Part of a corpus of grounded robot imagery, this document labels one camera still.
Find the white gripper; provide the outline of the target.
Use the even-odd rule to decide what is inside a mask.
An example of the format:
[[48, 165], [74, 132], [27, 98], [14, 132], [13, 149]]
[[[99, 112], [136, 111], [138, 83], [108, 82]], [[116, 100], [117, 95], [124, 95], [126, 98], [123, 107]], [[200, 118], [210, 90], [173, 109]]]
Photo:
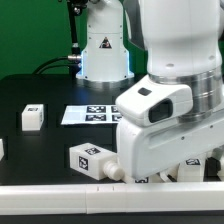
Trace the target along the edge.
[[122, 118], [117, 126], [117, 151], [125, 173], [143, 179], [224, 145], [224, 109], [200, 122], [176, 119], [139, 127]]

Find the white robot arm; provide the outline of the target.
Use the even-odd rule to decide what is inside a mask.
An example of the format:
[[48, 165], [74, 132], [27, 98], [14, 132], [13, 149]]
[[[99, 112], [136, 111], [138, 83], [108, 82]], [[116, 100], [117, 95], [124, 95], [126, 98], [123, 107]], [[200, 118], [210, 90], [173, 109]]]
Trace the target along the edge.
[[124, 0], [147, 74], [116, 99], [125, 173], [149, 177], [224, 145], [221, 0]]

